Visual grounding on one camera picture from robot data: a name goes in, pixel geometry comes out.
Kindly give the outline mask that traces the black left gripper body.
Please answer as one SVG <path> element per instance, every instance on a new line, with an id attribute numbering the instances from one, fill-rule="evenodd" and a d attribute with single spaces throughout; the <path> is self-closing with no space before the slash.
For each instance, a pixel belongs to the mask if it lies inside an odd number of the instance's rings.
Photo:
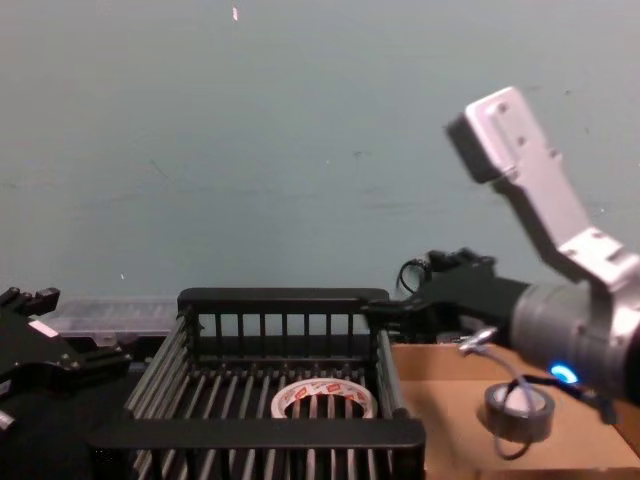
<path id="1" fill-rule="evenodd" d="M 39 320 L 1 311 L 1 396 L 62 391 L 70 384 L 75 359 L 57 331 Z"/>

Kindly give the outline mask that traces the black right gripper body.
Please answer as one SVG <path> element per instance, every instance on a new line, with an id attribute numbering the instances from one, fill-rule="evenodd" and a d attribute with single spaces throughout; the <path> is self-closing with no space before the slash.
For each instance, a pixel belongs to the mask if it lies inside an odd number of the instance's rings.
<path id="1" fill-rule="evenodd" d="M 475 318 L 510 333 L 520 298 L 529 288 L 523 281 L 498 276 L 491 265 L 463 265 L 437 273 L 413 296 L 415 311 L 429 311 L 443 321 Z"/>

